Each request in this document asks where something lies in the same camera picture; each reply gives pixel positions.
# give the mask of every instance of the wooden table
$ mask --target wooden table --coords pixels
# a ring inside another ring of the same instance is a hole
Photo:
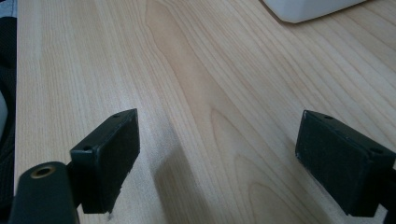
[[[380,223],[297,162],[304,109],[396,148],[396,3],[301,24],[259,0],[20,0],[16,177],[137,108],[113,214],[82,223]]]

